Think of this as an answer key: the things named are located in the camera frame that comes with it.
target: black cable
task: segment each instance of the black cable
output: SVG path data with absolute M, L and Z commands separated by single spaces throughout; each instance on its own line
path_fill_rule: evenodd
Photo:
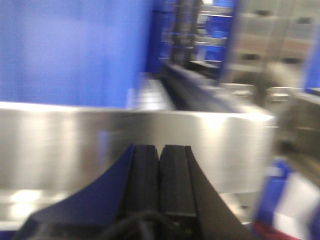
M 143 211 L 141 213 L 128 216 L 120 221 L 115 222 L 110 227 L 105 229 L 95 240 L 110 240 L 123 234 L 141 221 L 156 221 L 171 229 L 178 235 L 185 236 L 186 233 L 182 231 L 171 219 L 157 211 Z
M 140 228 L 142 240 L 155 240 L 153 231 L 150 230 L 150 227 L 146 221 L 139 221 L 138 226 Z

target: blue wall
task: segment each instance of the blue wall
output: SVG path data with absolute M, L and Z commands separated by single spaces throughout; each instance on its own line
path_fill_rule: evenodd
M 0 101 L 126 107 L 150 0 L 0 1 Z

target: red stripe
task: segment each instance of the red stripe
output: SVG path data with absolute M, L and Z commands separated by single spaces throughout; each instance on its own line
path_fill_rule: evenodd
M 254 221 L 253 229 L 263 240 L 301 240 L 279 231 L 261 221 Z

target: metal shelf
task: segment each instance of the metal shelf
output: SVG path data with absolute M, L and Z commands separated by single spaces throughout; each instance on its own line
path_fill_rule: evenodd
M 224 46 L 226 38 L 214 38 L 209 36 L 195 36 L 195 45 L 212 45 L 212 46 Z
M 199 15 L 232 17 L 232 7 L 201 5 Z

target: metal plate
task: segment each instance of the metal plate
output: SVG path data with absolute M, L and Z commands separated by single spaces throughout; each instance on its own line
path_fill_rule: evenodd
M 134 111 L 0 102 L 0 223 L 21 221 L 28 207 L 9 207 L 16 191 L 71 194 L 89 184 L 130 143 L 191 146 L 220 193 L 259 191 L 271 160 L 274 118 L 253 105 L 232 102 L 238 113 Z M 32 210 L 45 207 L 36 199 Z M 51 204 L 60 198 L 52 199 Z

